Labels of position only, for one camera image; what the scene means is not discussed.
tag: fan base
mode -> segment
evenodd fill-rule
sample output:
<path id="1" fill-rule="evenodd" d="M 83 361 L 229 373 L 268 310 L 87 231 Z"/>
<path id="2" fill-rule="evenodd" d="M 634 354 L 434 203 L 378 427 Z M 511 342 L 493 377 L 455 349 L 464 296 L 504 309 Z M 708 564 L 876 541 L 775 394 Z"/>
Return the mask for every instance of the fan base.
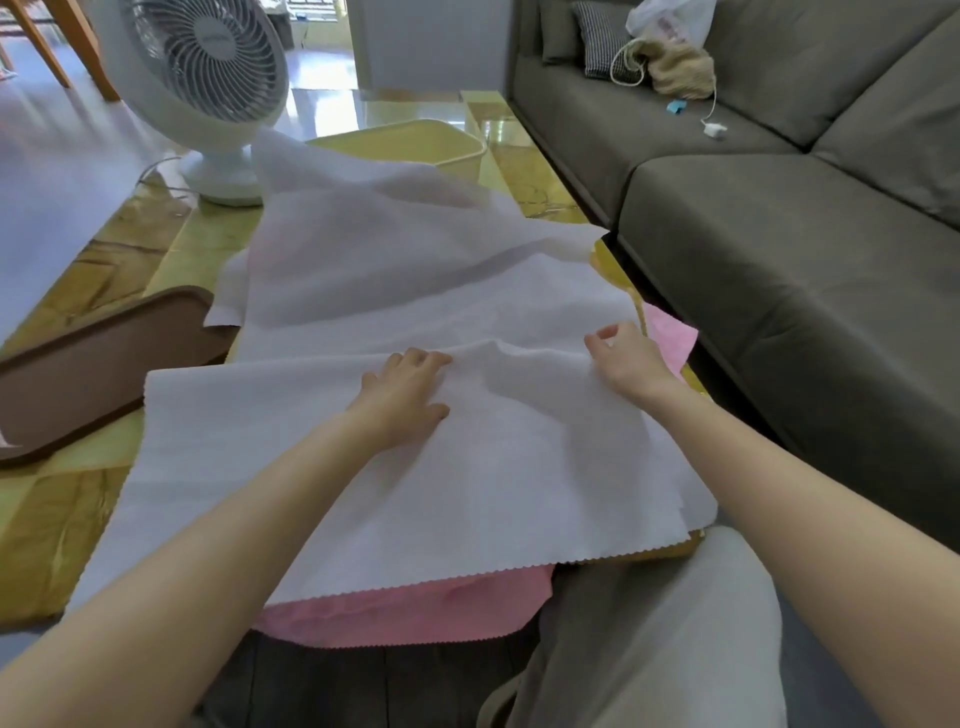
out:
<path id="1" fill-rule="evenodd" d="M 180 161 L 180 173 L 190 189 L 212 203 L 231 207 L 263 205 L 250 147 L 233 152 L 189 152 Z"/>

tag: window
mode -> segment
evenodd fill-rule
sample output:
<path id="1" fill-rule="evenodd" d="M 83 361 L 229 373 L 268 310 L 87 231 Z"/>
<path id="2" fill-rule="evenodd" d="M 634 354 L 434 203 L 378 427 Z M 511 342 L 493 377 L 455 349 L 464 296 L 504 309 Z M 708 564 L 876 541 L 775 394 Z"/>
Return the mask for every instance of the window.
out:
<path id="1" fill-rule="evenodd" d="M 338 18 L 338 7 L 345 9 L 339 14 L 346 15 L 346 6 L 336 0 L 287 0 L 287 10 L 293 20 L 318 20 L 320 22 L 335 23 Z"/>

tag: charger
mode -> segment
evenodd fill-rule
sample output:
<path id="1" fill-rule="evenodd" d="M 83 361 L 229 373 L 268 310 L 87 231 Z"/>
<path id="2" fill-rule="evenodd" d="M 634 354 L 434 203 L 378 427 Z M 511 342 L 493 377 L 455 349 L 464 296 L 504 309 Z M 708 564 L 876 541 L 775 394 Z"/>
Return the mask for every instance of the charger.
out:
<path id="1" fill-rule="evenodd" d="M 711 139 L 722 139 L 727 133 L 727 127 L 723 124 L 704 124 L 704 134 Z"/>

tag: fan grille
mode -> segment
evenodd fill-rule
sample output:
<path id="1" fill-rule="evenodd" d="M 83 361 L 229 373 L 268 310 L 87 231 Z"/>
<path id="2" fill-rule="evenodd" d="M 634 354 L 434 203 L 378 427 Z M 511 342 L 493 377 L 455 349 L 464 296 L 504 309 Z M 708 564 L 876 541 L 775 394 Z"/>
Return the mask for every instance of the fan grille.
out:
<path id="1" fill-rule="evenodd" d="M 133 45 L 181 101 L 221 121 L 262 121 L 283 103 L 287 68 L 255 0 L 120 3 Z"/>

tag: pink cloth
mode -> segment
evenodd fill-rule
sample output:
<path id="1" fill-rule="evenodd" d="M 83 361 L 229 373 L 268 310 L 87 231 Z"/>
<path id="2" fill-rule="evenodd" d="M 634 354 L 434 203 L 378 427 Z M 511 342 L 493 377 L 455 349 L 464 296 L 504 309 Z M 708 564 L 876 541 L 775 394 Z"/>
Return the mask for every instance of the pink cloth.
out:
<path id="1" fill-rule="evenodd" d="M 697 343 L 697 329 L 647 302 L 643 304 L 643 319 L 647 325 L 647 336 L 660 345 L 660 353 L 667 367 L 683 378 L 681 369 Z"/>
<path id="2" fill-rule="evenodd" d="M 697 329 L 643 305 L 647 334 L 680 376 Z M 442 579 L 409 587 L 287 602 L 267 607 L 254 628 L 309 647 L 466 642 L 503 637 L 550 595 L 553 566 Z"/>

